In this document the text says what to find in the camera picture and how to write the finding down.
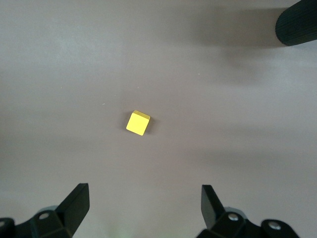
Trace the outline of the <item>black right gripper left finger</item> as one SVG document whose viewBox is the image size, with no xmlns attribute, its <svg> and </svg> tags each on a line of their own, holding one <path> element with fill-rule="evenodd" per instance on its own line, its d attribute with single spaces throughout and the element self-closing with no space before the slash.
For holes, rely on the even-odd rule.
<svg viewBox="0 0 317 238">
<path fill-rule="evenodd" d="M 14 227 L 15 238 L 71 238 L 90 208 L 89 185 L 78 184 L 55 206 L 42 208 L 28 221 Z"/>
</svg>

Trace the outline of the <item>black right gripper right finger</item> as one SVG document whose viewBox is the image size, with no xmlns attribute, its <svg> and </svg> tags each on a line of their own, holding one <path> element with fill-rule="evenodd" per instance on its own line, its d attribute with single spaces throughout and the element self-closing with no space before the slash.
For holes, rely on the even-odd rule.
<svg viewBox="0 0 317 238">
<path fill-rule="evenodd" d="M 241 212 L 226 211 L 211 185 L 203 185 L 201 212 L 206 224 L 198 238 L 259 238 L 260 227 L 244 218 Z"/>
</svg>

